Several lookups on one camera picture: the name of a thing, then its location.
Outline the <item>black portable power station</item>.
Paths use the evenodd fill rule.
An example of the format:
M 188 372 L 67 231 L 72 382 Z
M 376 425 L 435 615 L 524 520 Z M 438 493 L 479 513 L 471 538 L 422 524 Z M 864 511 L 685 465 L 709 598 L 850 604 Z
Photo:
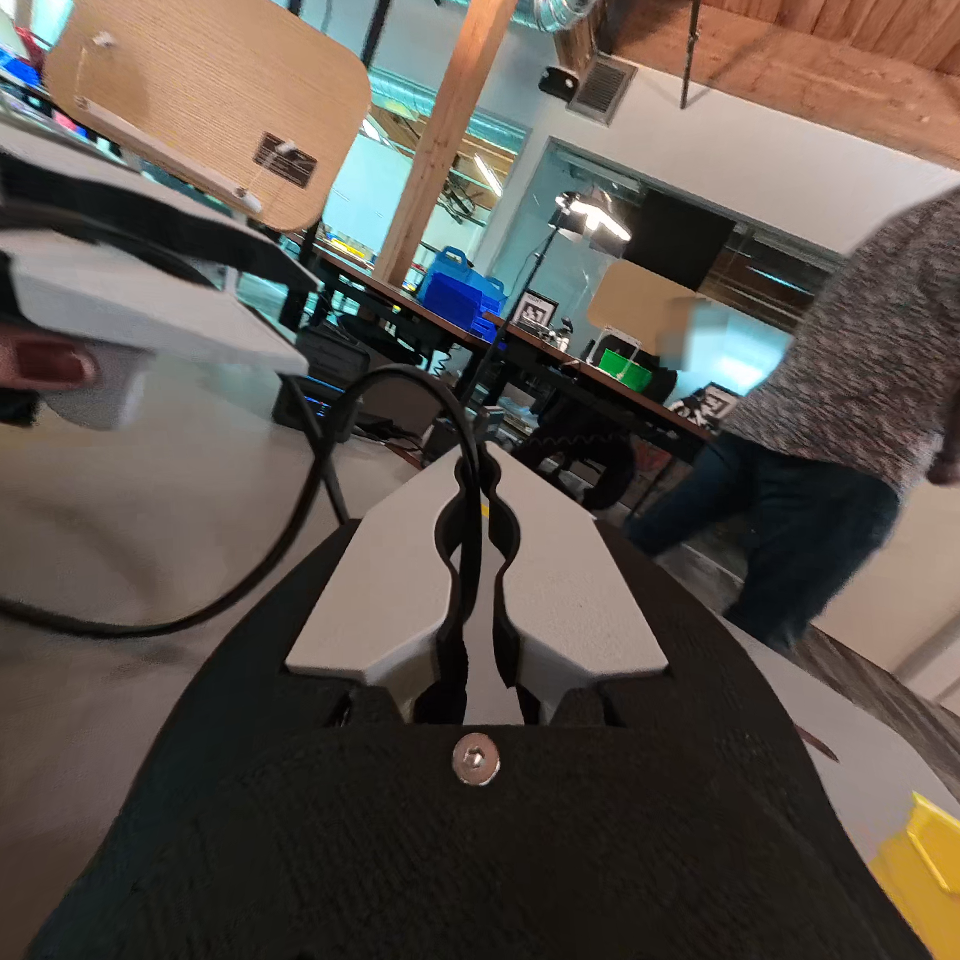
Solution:
M 306 358 L 305 376 L 295 377 L 294 383 L 304 397 L 304 403 L 313 416 L 326 426 L 330 410 L 358 378 L 370 368 L 370 356 L 359 343 L 331 324 L 304 327 L 298 331 L 294 346 Z M 354 434 L 359 406 L 335 421 L 338 444 L 345 443 Z M 281 385 L 271 410 L 271 419 L 278 426 L 303 431 L 303 411 L 287 386 Z

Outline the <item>framed tag sign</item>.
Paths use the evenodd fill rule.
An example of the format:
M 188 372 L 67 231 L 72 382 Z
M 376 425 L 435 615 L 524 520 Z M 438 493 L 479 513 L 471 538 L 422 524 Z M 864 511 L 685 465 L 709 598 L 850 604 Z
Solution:
M 740 400 L 740 394 L 708 382 L 688 396 L 676 400 L 668 409 L 716 436 L 721 432 L 724 420 L 734 411 Z
M 556 300 L 526 289 L 520 294 L 513 308 L 510 323 L 521 330 L 543 337 L 551 330 L 558 306 Z

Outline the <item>yellow plastic bin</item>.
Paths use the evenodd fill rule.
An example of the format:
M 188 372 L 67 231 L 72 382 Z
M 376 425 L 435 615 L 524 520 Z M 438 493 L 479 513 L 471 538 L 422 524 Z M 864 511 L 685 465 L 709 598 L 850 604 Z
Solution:
M 918 792 L 869 870 L 935 959 L 959 957 L 959 821 Z

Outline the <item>studio light on stand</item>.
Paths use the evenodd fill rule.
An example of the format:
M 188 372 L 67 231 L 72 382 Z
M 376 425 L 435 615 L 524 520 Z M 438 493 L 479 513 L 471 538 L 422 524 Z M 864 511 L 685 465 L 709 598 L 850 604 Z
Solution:
M 542 243 L 534 249 L 530 269 L 521 276 L 522 284 L 511 305 L 494 333 L 483 355 L 474 356 L 458 382 L 456 396 L 463 407 L 468 407 L 479 382 L 488 368 L 500 357 L 506 343 L 507 333 L 520 329 L 511 324 L 511 315 L 522 292 L 534 290 L 534 280 L 542 269 L 548 252 L 558 238 L 572 243 L 583 241 L 590 248 L 611 258 L 620 258 L 631 238 L 626 226 L 614 215 L 610 196 L 595 190 L 586 195 L 564 191 L 555 198 L 555 208 L 548 220 L 548 232 Z

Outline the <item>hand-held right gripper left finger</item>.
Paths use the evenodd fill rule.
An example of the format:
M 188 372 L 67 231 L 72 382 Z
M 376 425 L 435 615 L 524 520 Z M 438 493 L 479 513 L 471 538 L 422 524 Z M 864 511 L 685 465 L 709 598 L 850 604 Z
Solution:
M 285 659 L 298 676 L 386 690 L 405 721 L 466 674 L 461 454 L 451 450 L 362 518 Z

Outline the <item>person's left hand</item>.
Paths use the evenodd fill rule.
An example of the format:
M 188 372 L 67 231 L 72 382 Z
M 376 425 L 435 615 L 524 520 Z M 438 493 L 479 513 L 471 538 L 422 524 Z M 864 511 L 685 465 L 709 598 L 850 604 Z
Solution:
M 43 393 L 96 387 L 100 368 L 80 341 L 43 330 L 1 326 L 1 388 Z

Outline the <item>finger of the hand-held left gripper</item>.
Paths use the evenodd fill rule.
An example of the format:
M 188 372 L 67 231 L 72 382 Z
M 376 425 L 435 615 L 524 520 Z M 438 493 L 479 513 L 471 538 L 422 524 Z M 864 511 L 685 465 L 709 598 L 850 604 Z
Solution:
M 113 246 L 51 230 L 7 232 L 7 324 L 82 342 L 96 387 L 40 393 L 66 421 L 109 431 L 138 414 L 155 358 L 261 368 L 304 377 L 306 357 L 234 294 L 175 277 Z
M 75 214 L 172 253 L 215 262 L 262 280 L 306 293 L 318 279 L 261 234 L 221 218 L 174 205 L 119 186 L 62 174 L 3 153 L 2 187 L 22 206 Z

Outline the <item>wooden post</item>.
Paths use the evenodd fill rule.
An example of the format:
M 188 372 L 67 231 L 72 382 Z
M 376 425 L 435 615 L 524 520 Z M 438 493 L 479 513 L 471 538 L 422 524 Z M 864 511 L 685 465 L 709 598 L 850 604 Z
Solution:
M 402 286 L 517 5 L 516 1 L 469 3 L 373 268 L 378 282 Z

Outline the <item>metal air vent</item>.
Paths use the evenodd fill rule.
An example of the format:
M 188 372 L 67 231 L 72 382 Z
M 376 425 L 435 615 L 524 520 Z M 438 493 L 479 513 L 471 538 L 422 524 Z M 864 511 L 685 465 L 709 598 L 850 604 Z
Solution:
M 591 122 L 611 126 L 638 70 L 636 64 L 621 57 L 595 54 L 566 109 Z

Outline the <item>blue plastic case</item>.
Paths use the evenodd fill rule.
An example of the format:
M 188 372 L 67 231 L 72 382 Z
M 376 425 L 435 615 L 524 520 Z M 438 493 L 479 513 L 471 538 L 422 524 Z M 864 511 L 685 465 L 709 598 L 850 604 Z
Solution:
M 436 253 L 415 299 L 451 325 L 492 342 L 496 328 L 486 315 L 500 317 L 507 295 L 499 279 L 474 270 L 464 251 L 445 246 Z

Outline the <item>black hanging rod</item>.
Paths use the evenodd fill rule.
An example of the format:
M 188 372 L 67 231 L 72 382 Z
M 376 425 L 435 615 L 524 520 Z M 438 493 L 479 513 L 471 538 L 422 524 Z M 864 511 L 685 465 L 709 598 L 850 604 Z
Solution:
M 701 13 L 702 2 L 700 0 L 693 0 L 690 3 L 689 10 L 689 20 L 688 20 L 688 29 L 686 36 L 686 46 L 685 46 L 685 60 L 683 64 L 683 72 L 681 75 L 681 88 L 678 106 L 681 111 L 684 111 L 689 104 L 690 99 L 690 85 L 691 85 L 691 73 L 694 55 L 696 51 L 697 42 L 699 40 L 699 21 Z

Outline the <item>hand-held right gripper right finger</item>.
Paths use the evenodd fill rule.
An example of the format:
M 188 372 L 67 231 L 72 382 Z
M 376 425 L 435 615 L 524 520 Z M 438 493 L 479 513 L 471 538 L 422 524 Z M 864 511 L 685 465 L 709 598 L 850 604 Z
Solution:
M 572 690 L 666 673 L 668 659 L 594 517 L 500 446 L 480 451 L 487 535 L 502 563 L 491 638 L 526 724 Z

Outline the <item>black wall panel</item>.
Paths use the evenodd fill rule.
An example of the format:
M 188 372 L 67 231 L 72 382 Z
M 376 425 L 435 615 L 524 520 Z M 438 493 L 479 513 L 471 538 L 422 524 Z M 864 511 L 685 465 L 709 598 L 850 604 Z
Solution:
M 627 215 L 630 240 L 621 258 L 696 292 L 738 222 L 657 189 L 647 189 Z

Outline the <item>green plastic bin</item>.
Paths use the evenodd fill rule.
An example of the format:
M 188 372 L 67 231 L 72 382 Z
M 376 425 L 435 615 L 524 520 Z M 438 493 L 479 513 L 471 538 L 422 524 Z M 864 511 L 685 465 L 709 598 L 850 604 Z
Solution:
M 653 379 L 653 371 L 635 360 L 605 348 L 597 369 L 627 389 L 642 394 Z

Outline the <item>large wooden book stand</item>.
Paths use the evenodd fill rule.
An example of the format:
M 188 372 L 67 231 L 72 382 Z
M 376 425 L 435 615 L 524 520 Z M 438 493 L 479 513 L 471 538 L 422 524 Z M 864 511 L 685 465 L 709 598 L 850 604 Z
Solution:
M 321 219 L 372 102 L 356 54 L 267 1 L 74 2 L 42 77 L 79 125 L 282 234 Z

